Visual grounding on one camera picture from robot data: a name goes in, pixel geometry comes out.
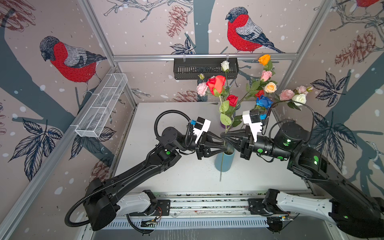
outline flower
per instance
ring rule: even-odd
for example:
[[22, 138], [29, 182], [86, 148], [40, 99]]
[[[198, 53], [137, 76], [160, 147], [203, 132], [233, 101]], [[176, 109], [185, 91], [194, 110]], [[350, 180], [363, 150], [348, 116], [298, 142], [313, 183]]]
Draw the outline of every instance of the flower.
[[295, 102], [294, 102], [294, 104], [295, 104], [296, 106], [301, 106], [300, 103], [305, 104], [305, 103], [307, 102], [307, 99], [305, 98], [305, 94], [304, 94], [304, 93], [302, 93], [302, 94], [298, 94], [298, 95], [294, 95], [294, 96], [292, 97], [292, 100], [295, 101], [295, 102], [299, 102], [299, 103], [295, 103]]
[[258, 105], [260, 107], [265, 107], [266, 109], [270, 108], [272, 103], [273, 102], [264, 95], [261, 96], [260, 98], [257, 98], [257, 100], [256, 100], [256, 105]]
[[260, 90], [258, 93], [255, 94], [255, 97], [260, 98], [264, 95], [264, 90]]
[[268, 83], [264, 87], [264, 91], [267, 93], [274, 93], [276, 89], [277, 89], [276, 84], [274, 84], [273, 82]]
[[223, 86], [225, 84], [225, 77], [223, 76], [216, 76], [215, 78], [208, 79], [207, 86], [209, 87], [209, 90], [211, 91], [212, 95], [215, 95], [214, 88], [218, 93], [221, 93], [223, 90]]
[[292, 99], [295, 93], [292, 90], [285, 89], [280, 94], [280, 101]]
[[298, 92], [299, 94], [305, 94], [305, 95], [308, 94], [308, 92], [307, 92], [307, 88], [304, 87], [304, 86], [297, 87], [296, 90], [297, 90], [297, 92]]
[[200, 83], [197, 85], [197, 94], [199, 94], [201, 97], [205, 96], [205, 92], [207, 91], [208, 86], [206, 83]]
[[263, 70], [262, 71], [262, 76], [260, 77], [260, 80], [265, 82], [266, 80], [268, 80], [270, 77], [272, 77], [272, 72], [271, 71], [265, 71]]
[[227, 100], [229, 101], [229, 105], [230, 106], [236, 107], [236, 103], [237, 103], [238, 97], [236, 97], [235, 95], [229, 95], [227, 97]]
[[259, 57], [259, 63], [263, 66], [267, 65], [269, 60], [271, 60], [271, 56], [269, 54]]
[[221, 68], [223, 69], [223, 72], [229, 71], [229, 62], [228, 61], [223, 61], [221, 63]]

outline white rose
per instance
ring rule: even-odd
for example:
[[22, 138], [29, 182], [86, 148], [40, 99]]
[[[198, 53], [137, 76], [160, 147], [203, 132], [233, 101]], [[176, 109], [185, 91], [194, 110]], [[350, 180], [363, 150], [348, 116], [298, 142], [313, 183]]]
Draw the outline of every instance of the white rose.
[[224, 61], [221, 63], [221, 68], [223, 69], [223, 71], [227, 71], [229, 70], [229, 62], [228, 61]]
[[[303, 103], [303, 104], [305, 104], [305, 103], [307, 102], [307, 99], [305, 98], [305, 94], [304, 94], [304, 93], [299, 94], [299, 95], [294, 95], [294, 96], [292, 97], [292, 100], [295, 101], [295, 102]], [[295, 102], [294, 102], [294, 104], [295, 104], [296, 106], [301, 106], [300, 103], [295, 103]]]

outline red rose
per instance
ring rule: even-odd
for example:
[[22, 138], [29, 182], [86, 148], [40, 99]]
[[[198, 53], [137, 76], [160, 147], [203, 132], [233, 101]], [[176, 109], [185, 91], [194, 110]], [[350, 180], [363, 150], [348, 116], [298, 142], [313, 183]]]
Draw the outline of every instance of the red rose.
[[232, 107], [236, 107], [236, 103], [237, 103], [238, 99], [239, 98], [236, 97], [235, 95], [229, 95], [227, 97], [227, 100], [229, 101], [229, 105], [232, 106]]
[[264, 90], [260, 90], [258, 93], [256, 93], [255, 97], [261, 98], [262, 95], [264, 95]]
[[215, 95], [214, 88], [218, 93], [221, 93], [221, 91], [223, 90], [224, 83], [225, 77], [216, 76], [215, 78], [208, 79], [207, 86], [209, 87], [209, 90], [211, 91], [212, 95]]

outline bird illustration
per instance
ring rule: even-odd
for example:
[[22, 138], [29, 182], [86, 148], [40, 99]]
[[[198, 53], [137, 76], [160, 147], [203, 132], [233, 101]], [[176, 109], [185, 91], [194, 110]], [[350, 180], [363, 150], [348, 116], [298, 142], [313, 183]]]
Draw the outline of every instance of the bird illustration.
[[228, 41], [240, 51], [253, 52], [256, 49], [269, 48], [283, 53], [275, 48], [274, 44], [266, 38], [263, 30], [252, 22], [248, 11], [244, 7], [231, 9], [225, 18], [228, 20]]
[[49, 59], [66, 79], [76, 83], [86, 83], [87, 89], [83, 92], [83, 97], [86, 93], [92, 93], [88, 90], [88, 80], [93, 75], [98, 77], [96, 68], [102, 60], [107, 59], [99, 54], [88, 52], [84, 48], [72, 47], [60, 42], [53, 36], [48, 36], [41, 41], [40, 51], [44, 61]]

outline patterned wall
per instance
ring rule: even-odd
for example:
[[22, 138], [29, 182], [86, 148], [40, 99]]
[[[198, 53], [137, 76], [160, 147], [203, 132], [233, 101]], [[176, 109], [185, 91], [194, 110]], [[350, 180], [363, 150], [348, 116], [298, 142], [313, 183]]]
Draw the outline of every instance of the patterned wall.
[[[315, 87], [307, 95], [316, 112], [311, 143], [363, 192], [383, 197], [383, 4], [341, 2], [335, 1], [288, 88]], [[310, 111], [278, 110], [310, 129]]]

